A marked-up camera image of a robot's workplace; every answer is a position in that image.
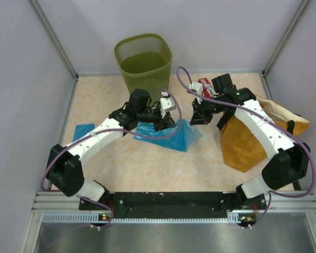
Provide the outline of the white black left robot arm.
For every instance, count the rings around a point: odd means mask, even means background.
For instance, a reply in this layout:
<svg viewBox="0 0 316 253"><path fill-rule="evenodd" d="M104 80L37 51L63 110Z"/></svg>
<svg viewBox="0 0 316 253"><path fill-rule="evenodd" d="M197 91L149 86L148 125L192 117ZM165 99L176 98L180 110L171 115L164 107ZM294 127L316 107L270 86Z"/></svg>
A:
<svg viewBox="0 0 316 253"><path fill-rule="evenodd" d="M170 112L179 108L175 97L166 89L155 103L151 102L148 91L134 90L129 100L95 129L64 147L53 146L44 179L67 197L88 198L96 208L105 208L109 202L108 190L95 180L86 179L83 165L111 142L132 134L141 122L153 124L155 131L168 128L178 131L181 122L174 122Z"/></svg>

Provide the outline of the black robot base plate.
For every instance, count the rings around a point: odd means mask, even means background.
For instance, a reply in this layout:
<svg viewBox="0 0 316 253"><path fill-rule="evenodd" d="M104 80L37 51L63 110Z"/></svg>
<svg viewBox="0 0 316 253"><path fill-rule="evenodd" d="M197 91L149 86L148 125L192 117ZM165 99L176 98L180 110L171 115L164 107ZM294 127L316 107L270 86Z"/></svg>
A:
<svg viewBox="0 0 316 253"><path fill-rule="evenodd" d="M101 203L114 211L114 217L182 219L225 218L228 211L264 210L265 197L260 195L247 201L235 193L224 192L115 192L102 198Z"/></svg>

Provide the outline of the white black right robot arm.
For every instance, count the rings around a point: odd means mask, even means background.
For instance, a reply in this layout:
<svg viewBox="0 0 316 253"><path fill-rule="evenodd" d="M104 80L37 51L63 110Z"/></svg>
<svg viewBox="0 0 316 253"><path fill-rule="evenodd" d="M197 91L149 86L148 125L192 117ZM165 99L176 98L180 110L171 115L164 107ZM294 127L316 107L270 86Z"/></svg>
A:
<svg viewBox="0 0 316 253"><path fill-rule="evenodd" d="M247 87L237 89L229 74L212 79L209 96L206 86L190 82L188 91L196 96L192 103L191 124L208 124L213 115L223 113L217 124L222 129L232 118L242 122L259 142L269 162L261 174L236 188L235 202L243 209L255 201L255 197L276 191L306 176L310 150L304 143L295 140L292 133L281 130L268 117L256 96Z"/></svg>

